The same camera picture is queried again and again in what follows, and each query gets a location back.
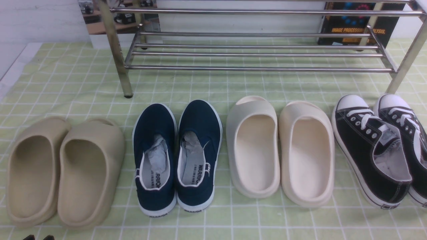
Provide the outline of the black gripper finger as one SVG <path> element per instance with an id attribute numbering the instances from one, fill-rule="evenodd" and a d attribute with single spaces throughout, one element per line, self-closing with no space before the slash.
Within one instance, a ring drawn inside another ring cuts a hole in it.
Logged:
<path id="1" fill-rule="evenodd" d="M 55 237 L 53 235 L 48 235 L 48 236 L 44 237 L 43 240 L 55 240 Z"/>

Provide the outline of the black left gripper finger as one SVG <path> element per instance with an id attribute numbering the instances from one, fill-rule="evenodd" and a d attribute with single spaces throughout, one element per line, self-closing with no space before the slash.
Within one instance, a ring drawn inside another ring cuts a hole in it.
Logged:
<path id="1" fill-rule="evenodd" d="M 23 238 L 23 240 L 35 240 L 34 235 L 28 235 L 27 237 Z"/>

